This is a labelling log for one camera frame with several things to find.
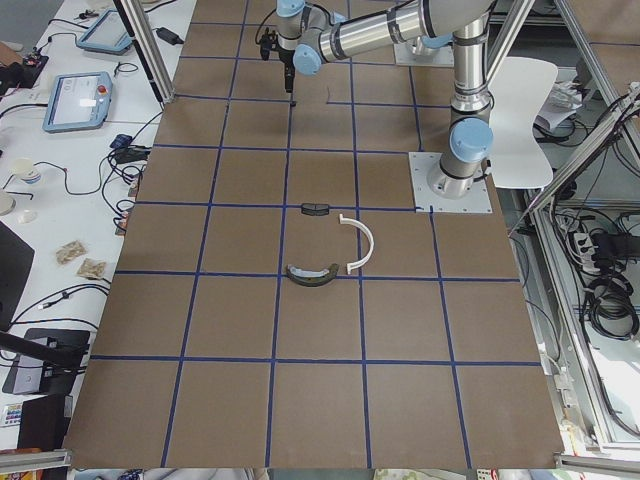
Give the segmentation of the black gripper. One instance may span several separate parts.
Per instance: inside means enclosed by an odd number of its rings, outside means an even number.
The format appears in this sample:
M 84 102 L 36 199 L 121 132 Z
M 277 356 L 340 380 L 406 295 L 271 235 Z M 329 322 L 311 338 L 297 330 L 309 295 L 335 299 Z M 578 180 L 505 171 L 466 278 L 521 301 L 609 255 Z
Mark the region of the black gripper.
M 284 87 L 288 95 L 289 105 L 294 105 L 294 74 L 295 66 L 293 62 L 294 50 L 281 49 L 279 59 L 284 65 Z

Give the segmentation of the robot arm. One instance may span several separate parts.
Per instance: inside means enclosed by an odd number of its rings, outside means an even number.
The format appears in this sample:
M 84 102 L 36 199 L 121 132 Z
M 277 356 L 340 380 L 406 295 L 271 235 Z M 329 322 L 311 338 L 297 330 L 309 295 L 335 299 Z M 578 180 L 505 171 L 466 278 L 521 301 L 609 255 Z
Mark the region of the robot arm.
M 265 60 L 272 51 L 278 54 L 289 95 L 298 73 L 315 75 L 326 63 L 394 44 L 438 50 L 453 43 L 451 33 L 437 36 L 428 26 L 427 1 L 405 1 L 351 19 L 309 1 L 278 1 L 274 13 L 276 27 L 265 30 L 260 51 Z
M 452 36 L 454 93 L 449 146 L 428 174 L 430 188 L 443 198 L 465 196 L 476 171 L 489 157 L 493 142 L 489 80 L 534 3 L 515 1 L 489 48 L 489 18 L 495 5 L 494 1 L 410 1 L 387 14 L 390 35 L 396 42 Z

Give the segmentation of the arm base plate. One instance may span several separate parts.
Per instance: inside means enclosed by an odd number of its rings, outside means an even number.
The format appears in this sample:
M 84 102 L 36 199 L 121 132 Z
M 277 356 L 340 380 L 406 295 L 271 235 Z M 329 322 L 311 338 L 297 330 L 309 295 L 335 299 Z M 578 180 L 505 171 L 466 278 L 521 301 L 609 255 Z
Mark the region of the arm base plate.
M 400 66 L 452 68 L 454 55 L 451 44 L 440 48 L 428 48 L 410 43 L 393 46 L 395 63 Z
M 491 214 L 493 212 L 482 170 L 467 179 L 448 177 L 440 165 L 440 152 L 409 152 L 415 210 L 418 213 Z

